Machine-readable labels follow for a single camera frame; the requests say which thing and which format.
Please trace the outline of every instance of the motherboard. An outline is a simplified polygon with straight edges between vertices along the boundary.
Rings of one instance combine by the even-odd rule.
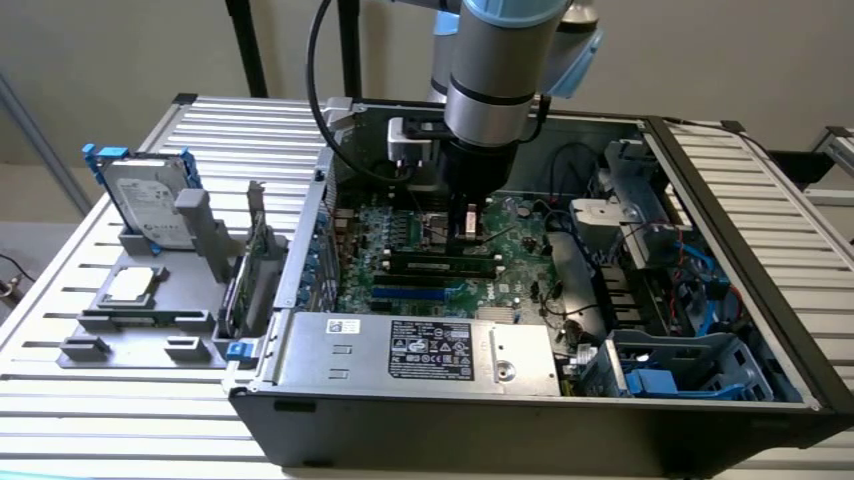
[[[336,311],[542,324],[540,296],[558,280],[534,210],[522,196],[495,195],[483,211],[486,240],[454,259],[444,256],[444,212],[394,209],[376,199],[339,210]]]

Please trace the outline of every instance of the circuit board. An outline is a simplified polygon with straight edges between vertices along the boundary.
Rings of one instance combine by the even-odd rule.
[[[498,255],[503,268],[496,278],[448,279],[442,298],[374,298],[375,276],[383,273],[383,256],[398,252],[443,252],[447,219],[440,212],[392,210],[363,205],[352,214],[339,243],[352,245],[342,255],[340,313],[484,318],[512,315],[514,323],[542,324],[532,285],[546,294],[556,282],[550,250],[544,248],[543,216],[522,197],[495,195],[483,211],[484,236],[495,236],[467,255]]]

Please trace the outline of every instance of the black pole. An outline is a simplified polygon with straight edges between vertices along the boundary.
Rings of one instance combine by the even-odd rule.
[[[235,27],[243,72],[245,73],[245,82],[249,85],[249,95],[257,98],[267,98],[269,95],[267,94],[267,81],[264,80],[264,64],[261,63],[261,53],[257,49],[249,0],[225,0],[225,7]]]
[[[338,28],[342,39],[344,95],[362,98],[362,48],[359,46],[359,0],[338,0]]]

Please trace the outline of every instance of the white wall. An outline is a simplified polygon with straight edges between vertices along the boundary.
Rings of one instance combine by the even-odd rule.
[[[364,93],[420,99],[434,15],[362,1]],[[304,96],[317,3],[252,2],[275,96]],[[805,147],[823,125],[854,125],[850,0],[599,0],[598,8],[604,45],[560,108],[736,119],[775,148]],[[321,96],[343,93],[331,13]],[[0,0],[0,68],[75,164],[87,141],[139,144],[175,93],[247,94],[220,0]],[[0,162],[37,162],[17,135],[0,121]]]

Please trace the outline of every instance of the power supply label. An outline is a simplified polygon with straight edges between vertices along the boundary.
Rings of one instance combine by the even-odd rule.
[[[474,381],[471,325],[391,322],[388,373],[395,378]]]

